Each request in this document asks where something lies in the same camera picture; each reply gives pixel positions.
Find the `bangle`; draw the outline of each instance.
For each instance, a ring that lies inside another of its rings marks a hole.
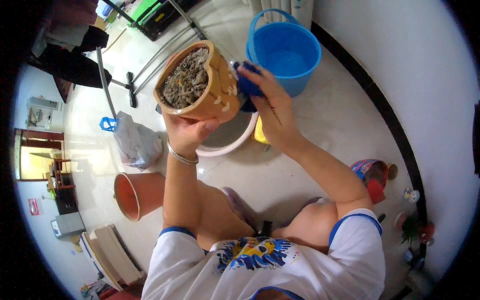
[[[170,153],[172,153],[173,157],[175,157],[176,159],[178,159],[182,163],[184,163],[186,165],[196,165],[196,164],[198,164],[198,155],[197,155],[196,152],[195,152],[195,160],[188,160],[188,159],[184,158],[183,156],[181,156],[180,154],[178,154],[177,152],[175,152],[175,150],[172,149],[172,146],[170,146],[170,139],[169,138],[167,138],[167,147],[168,147],[168,150],[170,151]]]

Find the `white t-shirt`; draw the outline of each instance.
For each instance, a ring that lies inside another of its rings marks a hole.
[[[165,228],[142,299],[246,300],[265,288],[292,299],[378,299],[385,280],[381,233],[375,214],[360,208],[334,226],[328,255],[268,237],[221,241],[205,254],[188,229]]]

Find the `white wall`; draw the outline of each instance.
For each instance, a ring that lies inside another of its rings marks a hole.
[[[50,269],[72,296],[83,300],[80,288],[83,284],[94,283],[97,273],[88,262],[85,253],[75,251],[70,238],[59,240],[55,237],[50,221],[54,220],[59,212],[53,200],[42,200],[42,195],[50,197],[46,184],[46,181],[18,181],[16,183],[18,201],[35,242]],[[29,198],[36,198],[40,215],[30,214],[27,202]]]
[[[436,0],[317,0],[313,20],[369,72],[383,91],[420,168],[435,244],[427,269],[439,279],[471,225],[477,76],[453,17]]]
[[[65,105],[55,85],[53,76],[29,65],[25,65],[22,68],[16,90],[15,114],[13,116],[14,128],[27,129],[25,121],[28,117],[28,101],[32,96],[43,96],[43,98],[49,101],[56,101],[59,102],[59,105]],[[63,107],[62,111],[54,110],[52,112],[53,121],[49,131],[63,132],[64,111],[65,108]]]

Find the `black baseboard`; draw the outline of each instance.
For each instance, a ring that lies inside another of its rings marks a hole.
[[[324,46],[335,58],[347,69],[348,72],[360,84],[365,93],[382,115],[388,129],[393,135],[395,142],[402,154],[405,165],[407,166],[408,175],[412,182],[413,189],[420,192],[420,200],[417,202],[417,211],[421,223],[427,223],[427,205],[425,201],[425,190],[420,176],[420,170],[413,154],[412,147],[408,142],[407,135],[403,130],[393,108],[388,103],[385,95],[382,93],[372,77],[359,64],[359,62],[337,42],[328,32],[321,28],[317,23],[312,22],[311,32],[317,40]]]

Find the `hand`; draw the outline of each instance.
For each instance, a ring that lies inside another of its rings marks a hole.
[[[182,157],[195,160],[195,150],[219,125],[218,119],[197,121],[175,115],[162,114],[167,127],[170,146]]]
[[[268,142],[289,155],[303,138],[292,111],[292,99],[269,71],[255,65],[261,75],[243,66],[238,72],[247,77],[262,90],[265,97],[251,96],[252,102],[262,118],[264,135]]]

